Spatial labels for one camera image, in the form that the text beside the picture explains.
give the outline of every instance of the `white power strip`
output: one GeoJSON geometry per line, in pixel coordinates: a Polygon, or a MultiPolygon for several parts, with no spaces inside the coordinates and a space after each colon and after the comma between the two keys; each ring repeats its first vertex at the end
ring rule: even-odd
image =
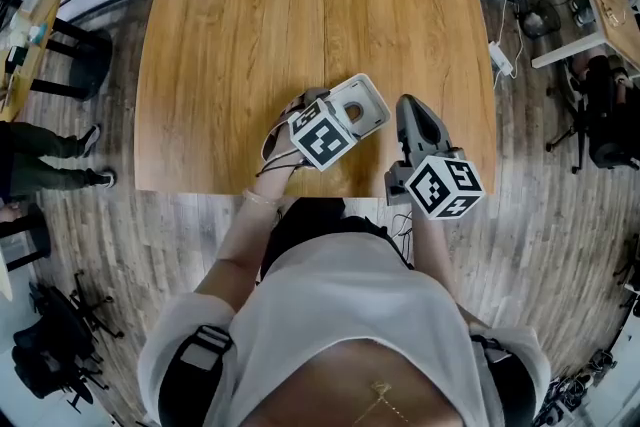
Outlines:
{"type": "Polygon", "coordinates": [[[489,43],[489,55],[491,56],[491,60],[493,61],[493,63],[502,72],[502,75],[511,75],[513,66],[511,66],[509,59],[507,59],[507,56],[504,55],[504,52],[500,49],[500,46],[495,41],[489,43]]]}

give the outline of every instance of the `white shirt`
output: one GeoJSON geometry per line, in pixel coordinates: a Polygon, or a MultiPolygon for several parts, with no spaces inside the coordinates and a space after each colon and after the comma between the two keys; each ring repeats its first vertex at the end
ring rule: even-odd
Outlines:
{"type": "MultiPolygon", "coordinates": [[[[305,362],[345,340],[367,339],[403,355],[458,411],[466,426],[504,423],[499,396],[479,344],[447,291],[410,271],[385,240],[332,234],[296,246],[273,264],[234,316],[222,300],[198,294],[174,299],[150,333],[139,361],[145,407],[158,420],[162,378],[179,345],[203,324],[234,342],[206,427],[237,427],[305,362]]],[[[483,333],[520,356],[532,375],[537,409],[549,363],[532,330],[483,333]]]]}

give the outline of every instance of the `shoulder strap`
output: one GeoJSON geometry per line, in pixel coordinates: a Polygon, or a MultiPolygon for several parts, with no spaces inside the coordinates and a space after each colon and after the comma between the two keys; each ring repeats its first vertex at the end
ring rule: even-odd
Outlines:
{"type": "Polygon", "coordinates": [[[484,349],[502,402],[505,427],[530,427],[536,412],[536,392],[527,368],[497,340],[480,335],[473,335],[471,340],[482,344],[484,349]]]}
{"type": "Polygon", "coordinates": [[[178,348],[158,397],[162,427],[202,427],[222,377],[222,356],[233,341],[213,326],[200,326],[178,348]]]}

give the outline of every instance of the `sneaker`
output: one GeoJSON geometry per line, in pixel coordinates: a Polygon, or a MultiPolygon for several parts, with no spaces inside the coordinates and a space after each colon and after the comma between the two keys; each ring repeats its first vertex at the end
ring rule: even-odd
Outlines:
{"type": "Polygon", "coordinates": [[[115,171],[111,169],[105,169],[104,171],[100,171],[96,173],[98,177],[101,178],[101,182],[97,183],[96,186],[104,187],[105,189],[110,189],[116,184],[117,177],[115,171]]]}
{"type": "Polygon", "coordinates": [[[100,139],[100,125],[93,125],[89,131],[80,139],[80,142],[84,143],[84,151],[82,157],[88,157],[93,150],[94,146],[100,139]]]}

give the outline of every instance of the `necklace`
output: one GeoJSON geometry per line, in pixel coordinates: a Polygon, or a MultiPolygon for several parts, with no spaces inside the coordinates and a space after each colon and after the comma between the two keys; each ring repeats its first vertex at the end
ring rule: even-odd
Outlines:
{"type": "Polygon", "coordinates": [[[358,419],[353,422],[353,424],[351,425],[351,427],[353,427],[354,425],[357,425],[359,422],[361,422],[365,416],[367,416],[371,411],[373,411],[373,409],[378,405],[378,404],[384,404],[385,406],[387,406],[389,409],[391,409],[391,411],[393,411],[396,416],[398,418],[400,418],[404,423],[406,423],[407,425],[411,425],[411,422],[409,422],[409,420],[407,420],[403,414],[398,411],[395,407],[393,407],[393,405],[391,405],[391,403],[385,398],[385,394],[391,389],[391,385],[389,383],[383,383],[381,381],[376,381],[375,383],[373,383],[371,385],[371,389],[373,391],[375,391],[378,394],[378,398],[376,399],[376,401],[371,404],[364,413],[362,413],[358,419]]]}

